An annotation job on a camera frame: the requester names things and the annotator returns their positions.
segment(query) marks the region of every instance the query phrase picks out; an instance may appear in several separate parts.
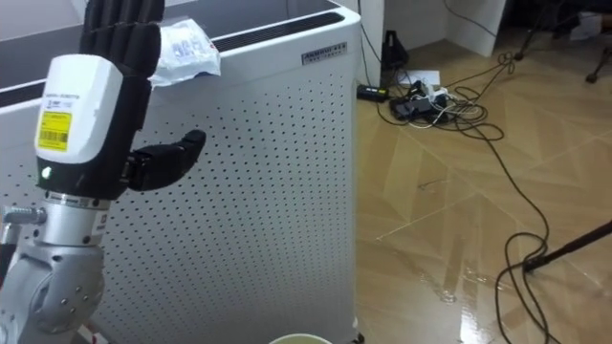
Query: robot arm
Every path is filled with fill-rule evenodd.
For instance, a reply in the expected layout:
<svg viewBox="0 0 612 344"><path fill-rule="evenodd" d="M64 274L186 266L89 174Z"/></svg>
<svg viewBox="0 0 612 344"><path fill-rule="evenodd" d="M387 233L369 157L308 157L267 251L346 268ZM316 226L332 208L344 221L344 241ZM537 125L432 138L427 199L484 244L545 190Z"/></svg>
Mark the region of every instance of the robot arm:
<svg viewBox="0 0 612 344"><path fill-rule="evenodd" d="M42 206L6 208L0 244L14 244L21 225L42 226L18 243L4 278L0 344L70 343L104 291L98 245L112 201L128 187L177 182L200 155L206 135L197 130L131 151L163 12L164 0L90 0L79 54L51 63L34 138Z"/></svg>

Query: perforated panel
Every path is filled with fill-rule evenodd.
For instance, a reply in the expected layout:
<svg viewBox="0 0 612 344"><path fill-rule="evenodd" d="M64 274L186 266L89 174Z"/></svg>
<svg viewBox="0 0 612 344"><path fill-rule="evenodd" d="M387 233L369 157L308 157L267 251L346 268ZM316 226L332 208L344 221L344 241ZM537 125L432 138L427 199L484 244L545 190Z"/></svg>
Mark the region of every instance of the perforated panel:
<svg viewBox="0 0 612 344"><path fill-rule="evenodd" d="M135 146L193 128L208 143L179 183L112 207L94 320L118 344L355 337L348 58L149 109ZM40 199L34 164L29 144L3 150L3 203Z"/></svg>

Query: paper cup rim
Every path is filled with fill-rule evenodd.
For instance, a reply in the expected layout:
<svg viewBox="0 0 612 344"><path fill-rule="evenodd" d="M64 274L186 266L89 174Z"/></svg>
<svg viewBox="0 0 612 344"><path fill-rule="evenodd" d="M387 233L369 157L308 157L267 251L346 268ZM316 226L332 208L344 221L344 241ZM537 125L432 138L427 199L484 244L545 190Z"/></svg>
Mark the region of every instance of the paper cup rim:
<svg viewBox="0 0 612 344"><path fill-rule="evenodd" d="M285 340L285 339L293 339L293 338L309 338L309 339L316 339L319 340L321 342L321 344L332 344L331 342L318 337L316 335L312 335L312 334L305 334L305 333L295 333L295 334L289 334L289 335L285 335L282 336L278 339L276 339L275 341L273 341L270 344L282 344L281 340Z"/></svg>

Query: white cup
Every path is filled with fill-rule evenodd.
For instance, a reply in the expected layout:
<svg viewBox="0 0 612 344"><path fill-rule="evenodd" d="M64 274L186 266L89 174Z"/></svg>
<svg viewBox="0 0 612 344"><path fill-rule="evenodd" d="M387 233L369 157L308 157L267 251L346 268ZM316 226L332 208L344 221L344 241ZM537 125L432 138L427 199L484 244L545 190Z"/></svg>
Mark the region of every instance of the white cup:
<svg viewBox="0 0 612 344"><path fill-rule="evenodd" d="M332 344L327 340L310 334L290 334L276 339L270 344Z"/></svg>

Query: yellow label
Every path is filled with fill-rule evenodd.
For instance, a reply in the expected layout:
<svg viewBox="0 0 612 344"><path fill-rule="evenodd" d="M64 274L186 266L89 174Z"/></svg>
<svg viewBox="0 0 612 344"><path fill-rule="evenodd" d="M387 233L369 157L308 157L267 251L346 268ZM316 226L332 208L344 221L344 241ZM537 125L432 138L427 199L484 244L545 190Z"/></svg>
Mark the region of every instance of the yellow label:
<svg viewBox="0 0 612 344"><path fill-rule="evenodd" d="M53 149L61 152L68 150L68 134L72 115L45 111L42 114L40 132L38 133L38 147Z"/></svg>

